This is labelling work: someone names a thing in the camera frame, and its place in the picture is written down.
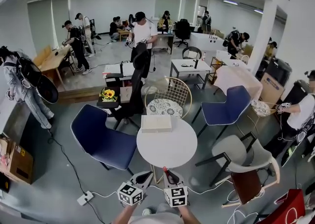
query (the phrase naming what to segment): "navy blue chair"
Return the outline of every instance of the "navy blue chair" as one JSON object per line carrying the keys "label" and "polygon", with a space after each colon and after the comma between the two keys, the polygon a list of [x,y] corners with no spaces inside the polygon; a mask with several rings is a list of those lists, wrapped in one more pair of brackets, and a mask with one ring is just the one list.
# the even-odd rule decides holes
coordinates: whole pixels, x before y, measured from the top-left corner
{"label": "navy blue chair", "polygon": [[71,123],[72,133],[84,152],[106,165],[127,170],[137,147],[136,136],[106,127],[108,114],[92,105],[84,105]]}
{"label": "navy blue chair", "polygon": [[226,92],[225,102],[202,102],[192,121],[193,124],[202,110],[206,124],[198,133],[197,137],[202,134],[208,125],[225,125],[218,135],[218,139],[229,125],[235,123],[239,119],[250,103],[251,96],[244,86],[229,88]]}

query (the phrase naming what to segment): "sneaker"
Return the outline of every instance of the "sneaker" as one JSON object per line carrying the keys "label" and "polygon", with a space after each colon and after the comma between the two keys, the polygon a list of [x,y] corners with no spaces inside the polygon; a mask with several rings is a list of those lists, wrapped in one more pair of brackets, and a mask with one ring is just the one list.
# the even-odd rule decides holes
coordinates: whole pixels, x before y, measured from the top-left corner
{"label": "sneaker", "polygon": [[85,69],[82,75],[86,75],[88,73],[92,72],[92,69]]}
{"label": "sneaker", "polygon": [[82,71],[82,70],[83,70],[83,67],[80,67],[80,68],[75,69],[74,72],[80,72],[80,71]]}
{"label": "sneaker", "polygon": [[142,211],[142,216],[150,215],[152,214],[152,211],[150,208],[146,208]]}

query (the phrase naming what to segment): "white pillar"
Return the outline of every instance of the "white pillar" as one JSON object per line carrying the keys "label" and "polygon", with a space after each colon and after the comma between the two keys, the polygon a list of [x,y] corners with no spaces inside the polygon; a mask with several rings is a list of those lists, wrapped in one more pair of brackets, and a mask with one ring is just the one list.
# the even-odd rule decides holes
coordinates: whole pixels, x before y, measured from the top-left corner
{"label": "white pillar", "polygon": [[197,15],[198,15],[198,6],[199,6],[200,0],[196,0],[196,5],[195,5],[195,12],[193,14],[193,23],[192,26],[195,26],[197,23]]}
{"label": "white pillar", "polygon": [[180,21],[182,18],[184,18],[185,5],[186,5],[186,0],[181,0],[181,5],[180,5],[180,8],[179,8],[178,21]]}
{"label": "white pillar", "polygon": [[252,74],[256,74],[266,51],[277,12],[277,5],[272,0],[265,0],[264,14],[262,15],[256,42],[248,62]]}

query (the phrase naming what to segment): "power strip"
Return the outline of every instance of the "power strip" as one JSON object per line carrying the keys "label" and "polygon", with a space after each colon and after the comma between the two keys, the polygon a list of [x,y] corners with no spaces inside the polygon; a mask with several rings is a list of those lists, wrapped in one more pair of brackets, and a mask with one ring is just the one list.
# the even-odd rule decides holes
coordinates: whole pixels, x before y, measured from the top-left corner
{"label": "power strip", "polygon": [[90,191],[87,191],[84,195],[77,199],[80,206],[84,206],[87,202],[93,199],[93,194]]}

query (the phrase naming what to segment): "round white table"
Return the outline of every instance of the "round white table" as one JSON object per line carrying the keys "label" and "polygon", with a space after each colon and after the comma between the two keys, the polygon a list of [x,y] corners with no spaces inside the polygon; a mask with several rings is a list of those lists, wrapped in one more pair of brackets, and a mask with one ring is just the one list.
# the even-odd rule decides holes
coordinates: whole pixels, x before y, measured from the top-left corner
{"label": "round white table", "polygon": [[197,136],[193,128],[173,116],[171,123],[172,132],[169,133],[142,133],[141,129],[138,132],[138,150],[153,166],[175,168],[187,163],[196,152]]}

